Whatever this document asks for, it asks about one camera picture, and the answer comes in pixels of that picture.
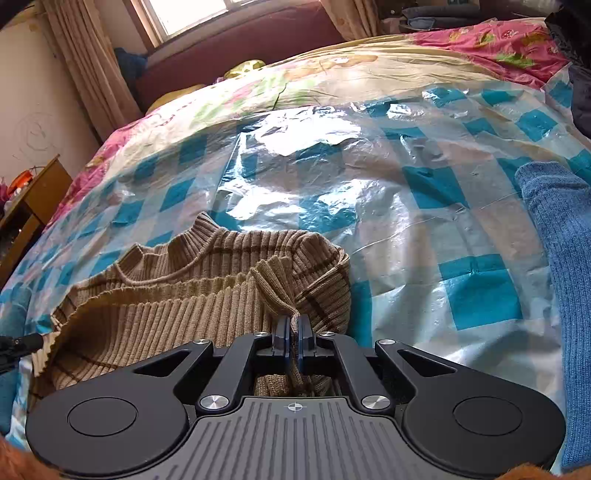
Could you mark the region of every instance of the wooden dresser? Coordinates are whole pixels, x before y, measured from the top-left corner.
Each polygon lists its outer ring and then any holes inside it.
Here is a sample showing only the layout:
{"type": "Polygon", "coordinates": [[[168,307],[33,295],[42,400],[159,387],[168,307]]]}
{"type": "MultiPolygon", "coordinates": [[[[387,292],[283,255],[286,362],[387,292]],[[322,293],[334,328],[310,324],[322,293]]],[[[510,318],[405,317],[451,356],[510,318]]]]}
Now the wooden dresser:
{"type": "Polygon", "coordinates": [[[41,235],[70,183],[72,178],[61,166],[58,155],[24,188],[0,220],[0,290],[41,235]]]}

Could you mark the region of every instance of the curtain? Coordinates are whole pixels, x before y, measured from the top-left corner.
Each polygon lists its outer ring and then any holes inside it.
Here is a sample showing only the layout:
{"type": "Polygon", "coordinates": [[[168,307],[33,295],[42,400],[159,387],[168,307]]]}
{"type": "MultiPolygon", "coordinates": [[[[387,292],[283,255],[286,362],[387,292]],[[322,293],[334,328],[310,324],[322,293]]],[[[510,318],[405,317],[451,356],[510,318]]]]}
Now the curtain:
{"type": "Polygon", "coordinates": [[[142,117],[100,23],[94,0],[43,0],[90,121],[104,140],[142,117]]]}
{"type": "Polygon", "coordinates": [[[320,0],[345,40],[381,35],[375,0],[320,0]]]}

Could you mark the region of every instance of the sweater collar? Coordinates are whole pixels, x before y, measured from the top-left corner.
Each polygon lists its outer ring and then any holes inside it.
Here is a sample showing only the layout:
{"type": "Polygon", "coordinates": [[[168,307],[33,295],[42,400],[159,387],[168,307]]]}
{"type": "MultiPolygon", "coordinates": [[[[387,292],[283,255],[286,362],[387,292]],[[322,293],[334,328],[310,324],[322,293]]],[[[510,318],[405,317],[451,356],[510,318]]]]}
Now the sweater collar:
{"type": "Polygon", "coordinates": [[[115,264],[126,283],[149,284],[180,274],[202,257],[215,239],[227,230],[206,213],[197,215],[193,226],[154,248],[135,244],[115,264]]]}

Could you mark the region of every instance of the window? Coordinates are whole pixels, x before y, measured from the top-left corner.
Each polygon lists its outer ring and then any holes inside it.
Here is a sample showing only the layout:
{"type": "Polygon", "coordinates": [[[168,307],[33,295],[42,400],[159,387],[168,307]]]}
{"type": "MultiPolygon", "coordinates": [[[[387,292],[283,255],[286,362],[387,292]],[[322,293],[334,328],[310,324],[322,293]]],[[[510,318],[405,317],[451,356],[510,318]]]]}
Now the window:
{"type": "Polygon", "coordinates": [[[144,8],[144,16],[159,39],[157,43],[163,43],[197,24],[256,1],[259,0],[131,0],[136,10],[138,5],[144,8]]]}

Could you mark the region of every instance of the brown ribbed sweater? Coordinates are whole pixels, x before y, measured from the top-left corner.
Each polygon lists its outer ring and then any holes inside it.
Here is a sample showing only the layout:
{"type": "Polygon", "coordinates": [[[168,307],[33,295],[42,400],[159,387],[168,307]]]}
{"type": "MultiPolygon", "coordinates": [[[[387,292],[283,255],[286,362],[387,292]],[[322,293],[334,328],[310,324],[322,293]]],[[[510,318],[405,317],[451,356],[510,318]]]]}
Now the brown ribbed sweater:
{"type": "MultiPolygon", "coordinates": [[[[230,345],[272,330],[279,314],[308,314],[315,331],[344,332],[349,320],[349,257],[317,233],[245,233],[200,214],[155,248],[134,245],[104,272],[72,287],[52,315],[55,331],[33,355],[36,395],[209,338],[230,345]]],[[[292,367],[289,378],[257,383],[264,395],[319,391],[292,367]]]]}

